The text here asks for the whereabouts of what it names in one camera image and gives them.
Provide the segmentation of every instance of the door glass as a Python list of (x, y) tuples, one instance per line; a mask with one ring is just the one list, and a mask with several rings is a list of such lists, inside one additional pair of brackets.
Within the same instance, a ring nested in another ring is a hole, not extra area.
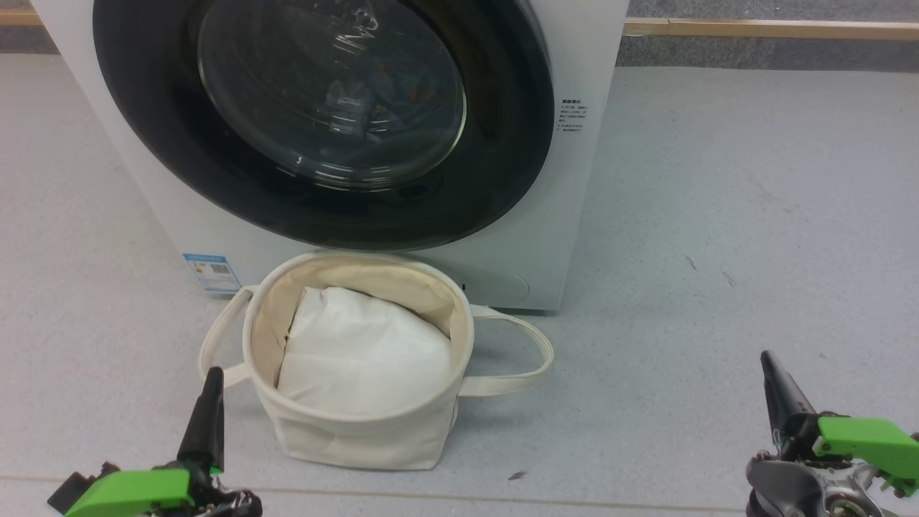
[(465, 121), (453, 58), (398, 0), (216, 0), (198, 64), (240, 136), (334, 189), (384, 190), (425, 174)]

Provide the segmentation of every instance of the concrete floor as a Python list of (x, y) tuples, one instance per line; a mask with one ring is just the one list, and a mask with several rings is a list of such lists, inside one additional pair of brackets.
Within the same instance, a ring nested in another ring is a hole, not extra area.
[[(412, 473), (289, 459), (242, 385), (223, 480), (267, 517), (739, 515), (770, 442), (767, 348), (818, 409), (917, 431), (916, 135), (919, 75), (617, 70), (563, 309), (529, 318), (550, 374), (465, 403), (440, 465)], [(0, 500), (52, 515), (75, 469), (174, 457), (224, 302), (59, 57), (0, 56), (0, 158)], [(477, 332), (471, 373), (519, 369), (525, 343)]]

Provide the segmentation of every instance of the blue label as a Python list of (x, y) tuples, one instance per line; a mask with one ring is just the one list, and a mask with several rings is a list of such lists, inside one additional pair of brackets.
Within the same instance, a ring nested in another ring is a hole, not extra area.
[(193, 253), (184, 253), (182, 256), (198, 277), (201, 287), (208, 293), (236, 293), (242, 287), (226, 257)]

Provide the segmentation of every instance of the white pillow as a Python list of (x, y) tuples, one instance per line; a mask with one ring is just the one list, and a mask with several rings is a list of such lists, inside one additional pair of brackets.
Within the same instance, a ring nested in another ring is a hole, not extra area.
[(307, 287), (278, 391), (321, 411), (383, 415), (420, 402), (449, 373), (449, 338), (408, 309), (342, 287)]

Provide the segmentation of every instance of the washing machine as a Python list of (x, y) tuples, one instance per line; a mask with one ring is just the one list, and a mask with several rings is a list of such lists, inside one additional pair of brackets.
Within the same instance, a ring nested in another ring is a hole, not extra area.
[(559, 307), (628, 0), (33, 4), (205, 291), (329, 247)]

